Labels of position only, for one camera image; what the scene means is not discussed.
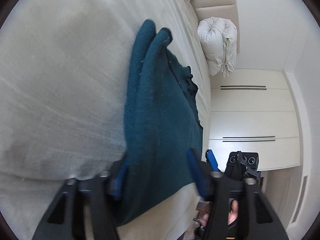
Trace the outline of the folded white duvet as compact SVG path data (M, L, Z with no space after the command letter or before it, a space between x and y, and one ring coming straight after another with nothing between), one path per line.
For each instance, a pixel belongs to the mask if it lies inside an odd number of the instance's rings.
M233 73L237 55L237 28L225 18L210 17L199 22L197 33L210 75Z

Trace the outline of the white wardrobe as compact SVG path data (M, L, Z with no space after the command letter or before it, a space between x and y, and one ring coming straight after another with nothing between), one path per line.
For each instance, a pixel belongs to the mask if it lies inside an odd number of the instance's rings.
M231 152L257 152L260 171L300 165L293 99L284 74L237 69L211 76L209 149L221 170Z

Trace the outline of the dark teal knit sweater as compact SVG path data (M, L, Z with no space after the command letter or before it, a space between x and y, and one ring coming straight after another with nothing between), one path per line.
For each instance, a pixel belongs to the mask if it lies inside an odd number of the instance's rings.
M168 49L172 34L152 20L136 36L124 107L128 174L116 216L125 225L193 182L187 152L202 153L203 127L190 67Z

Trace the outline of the beige padded headboard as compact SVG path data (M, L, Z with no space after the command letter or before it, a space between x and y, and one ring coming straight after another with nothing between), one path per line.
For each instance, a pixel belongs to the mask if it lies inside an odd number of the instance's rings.
M236 0L192 0L199 21L210 17L231 20L237 28L237 52L240 52L240 25Z

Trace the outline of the beige bed sheet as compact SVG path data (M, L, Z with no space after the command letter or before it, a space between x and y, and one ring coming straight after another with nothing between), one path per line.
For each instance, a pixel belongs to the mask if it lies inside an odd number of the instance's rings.
M123 114L135 36L169 28L191 67L208 145L210 80L187 0L20 0L1 28L1 213L31 239L67 178L87 179L125 150Z

